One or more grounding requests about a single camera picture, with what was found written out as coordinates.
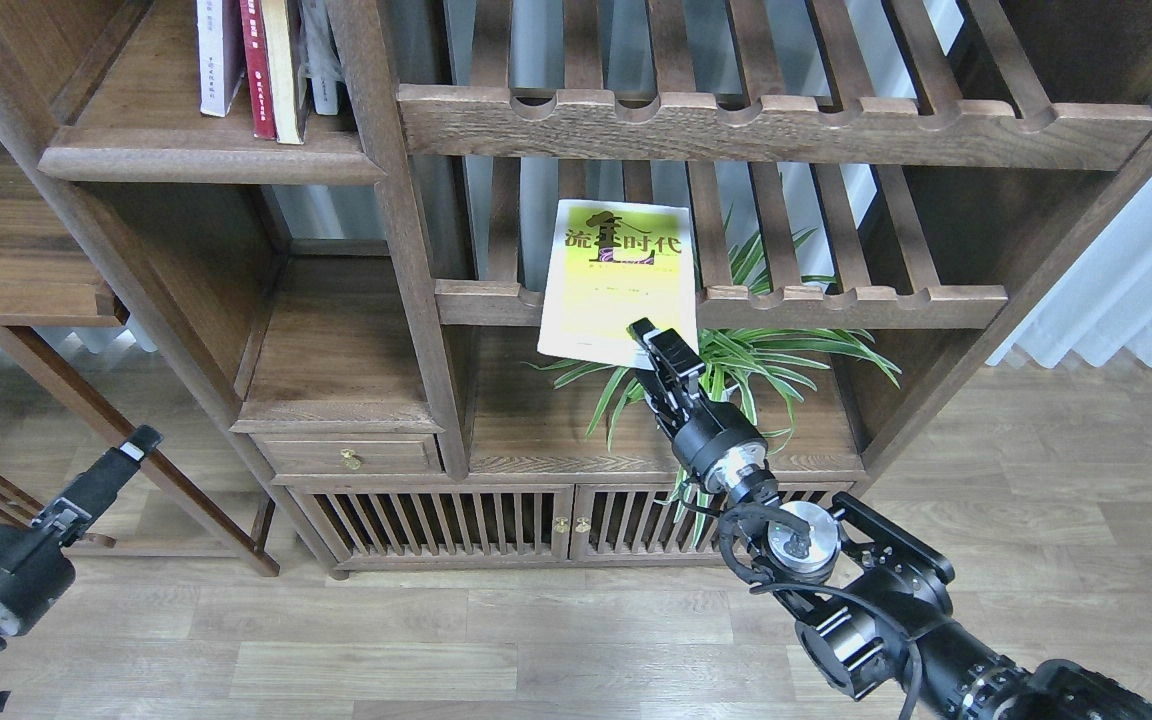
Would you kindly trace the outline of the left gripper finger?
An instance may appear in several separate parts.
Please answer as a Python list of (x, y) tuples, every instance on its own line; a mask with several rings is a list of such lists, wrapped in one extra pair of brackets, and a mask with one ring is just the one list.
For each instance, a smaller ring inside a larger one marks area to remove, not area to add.
[(141, 462), (162, 442), (162, 435), (150, 425), (134, 429), (123, 444), (111, 447), (78, 473), (59, 497), (31, 521), (31, 529), (54, 536), (61, 546), (70, 546), (88, 532), (116, 500), (120, 488), (141, 470)]

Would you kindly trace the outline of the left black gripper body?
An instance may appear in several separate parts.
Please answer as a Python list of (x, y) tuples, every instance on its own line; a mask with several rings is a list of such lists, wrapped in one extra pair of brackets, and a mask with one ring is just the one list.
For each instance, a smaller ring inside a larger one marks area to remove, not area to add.
[(29, 632), (76, 579), (65, 541), (56, 530), (0, 525), (0, 635)]

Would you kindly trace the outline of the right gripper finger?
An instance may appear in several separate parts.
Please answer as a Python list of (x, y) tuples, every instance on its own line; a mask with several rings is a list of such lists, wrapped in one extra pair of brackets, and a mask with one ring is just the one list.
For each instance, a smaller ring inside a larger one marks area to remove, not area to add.
[(644, 386), (644, 400), (658, 427), (669, 441), (675, 441), (687, 420), (685, 397), (680, 400), (677, 393), (668, 388)]
[(632, 323), (628, 333), (647, 356), (649, 367), (635, 372), (647, 404), (700, 406), (700, 379), (707, 366), (684, 338), (657, 328), (646, 318)]

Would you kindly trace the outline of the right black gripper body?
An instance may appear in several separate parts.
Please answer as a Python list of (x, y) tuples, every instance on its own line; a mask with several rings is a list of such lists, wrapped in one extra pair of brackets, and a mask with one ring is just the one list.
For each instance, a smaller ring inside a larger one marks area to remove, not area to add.
[(679, 482), (698, 482), (708, 495), (771, 497), (767, 439), (728, 402), (699, 400), (676, 410), (670, 446)]

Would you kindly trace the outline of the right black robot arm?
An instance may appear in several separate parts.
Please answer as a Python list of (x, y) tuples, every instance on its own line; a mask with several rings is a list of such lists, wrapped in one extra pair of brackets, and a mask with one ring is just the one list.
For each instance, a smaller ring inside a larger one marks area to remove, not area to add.
[(675, 331), (630, 327), (647, 356), (646, 401), (692, 482), (726, 497), (723, 562), (755, 594), (794, 615), (824, 679), (861, 700), (887, 680), (942, 719), (1152, 719), (1152, 703), (1114, 679), (1053, 659), (1025, 670), (952, 616), (952, 562), (858, 498), (783, 501), (767, 442), (736, 406), (705, 396), (704, 363)]

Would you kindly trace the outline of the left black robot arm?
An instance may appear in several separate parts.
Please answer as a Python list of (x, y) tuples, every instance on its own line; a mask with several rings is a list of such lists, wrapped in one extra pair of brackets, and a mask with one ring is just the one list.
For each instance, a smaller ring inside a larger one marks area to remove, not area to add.
[[(141, 425), (77, 475), (28, 526), (0, 524), (0, 651), (9, 635), (29, 632), (70, 588), (76, 569), (61, 551), (78, 541), (109, 509), (120, 488), (161, 441), (156, 429)], [(8, 696), (0, 691), (0, 711)]]

